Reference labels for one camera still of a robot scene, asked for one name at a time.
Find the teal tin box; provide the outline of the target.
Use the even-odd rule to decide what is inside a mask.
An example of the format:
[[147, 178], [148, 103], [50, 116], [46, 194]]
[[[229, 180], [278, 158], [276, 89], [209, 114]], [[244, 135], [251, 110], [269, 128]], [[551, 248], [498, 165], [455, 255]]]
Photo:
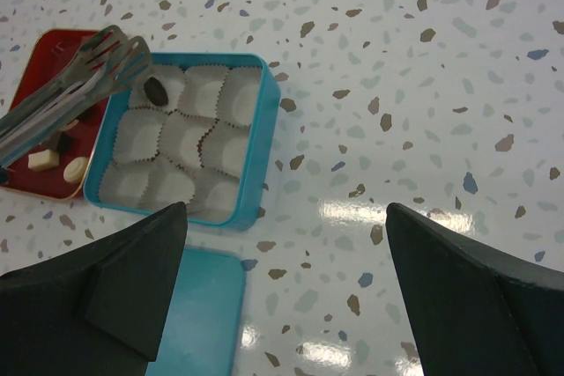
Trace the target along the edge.
[[[188, 220], [196, 225], [207, 226], [212, 229], [246, 230], [250, 228], [257, 220], [277, 120], [280, 90], [274, 76], [265, 60], [253, 54], [156, 53], [152, 57], [150, 72], [158, 64], [179, 66], [182, 69], [213, 64], [226, 65], [232, 68], [258, 67], [261, 69], [261, 82], [233, 214], [224, 221], [211, 222], [192, 218], [187, 211]], [[85, 177], [83, 192], [85, 198], [96, 206], [148, 215], [154, 211], [103, 203], [98, 197], [101, 177], [112, 157], [116, 125], [128, 106], [128, 98], [133, 87], [126, 92], [113, 95], [108, 101], [93, 150], [90, 168]]]

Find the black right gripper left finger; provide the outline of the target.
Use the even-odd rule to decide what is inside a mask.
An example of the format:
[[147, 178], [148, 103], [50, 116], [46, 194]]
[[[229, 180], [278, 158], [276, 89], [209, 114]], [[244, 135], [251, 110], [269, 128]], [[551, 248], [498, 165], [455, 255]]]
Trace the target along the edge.
[[156, 360], [187, 231], [174, 203], [1, 277], [3, 375], [143, 375]]

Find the metal tongs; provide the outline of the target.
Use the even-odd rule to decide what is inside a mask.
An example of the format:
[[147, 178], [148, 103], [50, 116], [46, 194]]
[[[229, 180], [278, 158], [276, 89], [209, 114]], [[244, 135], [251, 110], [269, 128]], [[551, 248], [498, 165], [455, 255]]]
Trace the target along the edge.
[[141, 36], [111, 25], [88, 37], [55, 77], [1, 118], [1, 166], [7, 167], [99, 101], [130, 89], [152, 66]]

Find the dark oval leaf chocolate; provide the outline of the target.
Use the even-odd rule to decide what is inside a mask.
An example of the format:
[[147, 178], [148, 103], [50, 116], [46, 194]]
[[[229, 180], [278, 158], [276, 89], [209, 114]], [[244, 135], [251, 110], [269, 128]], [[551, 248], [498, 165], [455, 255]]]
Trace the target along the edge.
[[164, 107], [169, 103], [167, 89], [156, 78], [149, 77], [143, 83], [145, 97], [156, 107]]

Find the white rectangular chocolate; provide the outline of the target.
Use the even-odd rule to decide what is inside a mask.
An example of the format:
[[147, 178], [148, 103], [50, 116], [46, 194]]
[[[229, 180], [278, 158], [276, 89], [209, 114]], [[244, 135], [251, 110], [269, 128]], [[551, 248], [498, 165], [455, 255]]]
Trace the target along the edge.
[[28, 156], [28, 168], [40, 172], [59, 166], [59, 153], [52, 150], [37, 151]]

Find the white oval swirl chocolate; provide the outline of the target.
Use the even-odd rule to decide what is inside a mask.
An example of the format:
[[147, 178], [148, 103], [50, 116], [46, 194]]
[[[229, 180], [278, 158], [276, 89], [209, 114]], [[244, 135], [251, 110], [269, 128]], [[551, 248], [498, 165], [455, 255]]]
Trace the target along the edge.
[[70, 184], [80, 183], [85, 175], [89, 158], [76, 157], [63, 170], [63, 179]]

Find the teal tin lid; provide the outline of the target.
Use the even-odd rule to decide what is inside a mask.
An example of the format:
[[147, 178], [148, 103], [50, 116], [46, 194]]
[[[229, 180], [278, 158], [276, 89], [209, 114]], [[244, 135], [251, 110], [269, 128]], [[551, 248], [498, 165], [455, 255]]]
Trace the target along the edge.
[[186, 247], [157, 360], [148, 375], [229, 375], [246, 271], [231, 255]]

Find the dark square chocolate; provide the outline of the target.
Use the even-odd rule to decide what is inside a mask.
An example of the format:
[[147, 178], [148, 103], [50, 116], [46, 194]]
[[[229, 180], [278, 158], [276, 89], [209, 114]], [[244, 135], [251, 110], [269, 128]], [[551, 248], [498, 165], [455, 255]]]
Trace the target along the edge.
[[64, 131], [57, 131], [56, 133], [45, 139], [41, 146], [45, 150], [55, 151], [59, 154], [67, 151], [72, 144], [72, 138]]

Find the red lacquer tray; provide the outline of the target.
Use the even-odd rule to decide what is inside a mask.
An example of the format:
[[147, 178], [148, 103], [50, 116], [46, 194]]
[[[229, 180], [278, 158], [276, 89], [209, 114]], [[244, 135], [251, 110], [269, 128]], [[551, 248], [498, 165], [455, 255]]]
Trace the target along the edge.
[[[52, 29], [35, 43], [34, 49], [15, 91], [11, 107], [45, 85], [76, 54], [93, 30]], [[83, 195], [82, 182], [69, 183], [63, 178], [65, 167], [75, 158], [90, 158], [107, 109], [107, 100], [91, 107], [88, 113], [65, 132], [67, 149], [59, 154], [59, 166], [36, 172], [28, 167], [28, 154], [8, 166], [10, 179], [6, 189], [37, 195], [50, 200], [67, 201]]]

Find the white paper cup liners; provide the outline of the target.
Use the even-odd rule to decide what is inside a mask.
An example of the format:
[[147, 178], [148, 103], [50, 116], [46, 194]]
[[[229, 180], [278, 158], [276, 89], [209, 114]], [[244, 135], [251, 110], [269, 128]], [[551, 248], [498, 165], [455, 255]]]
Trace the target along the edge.
[[[101, 177], [103, 203], [156, 211], [183, 202], [190, 217], [221, 222], [234, 212], [262, 71], [258, 67], [158, 64], [134, 84]], [[143, 83], [156, 77], [169, 103]]]

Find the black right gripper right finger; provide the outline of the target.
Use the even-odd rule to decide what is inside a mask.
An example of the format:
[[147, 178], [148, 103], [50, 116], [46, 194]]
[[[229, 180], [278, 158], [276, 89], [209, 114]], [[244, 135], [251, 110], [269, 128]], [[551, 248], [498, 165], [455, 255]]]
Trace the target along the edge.
[[561, 375], [563, 274], [400, 203], [386, 231], [426, 375]]

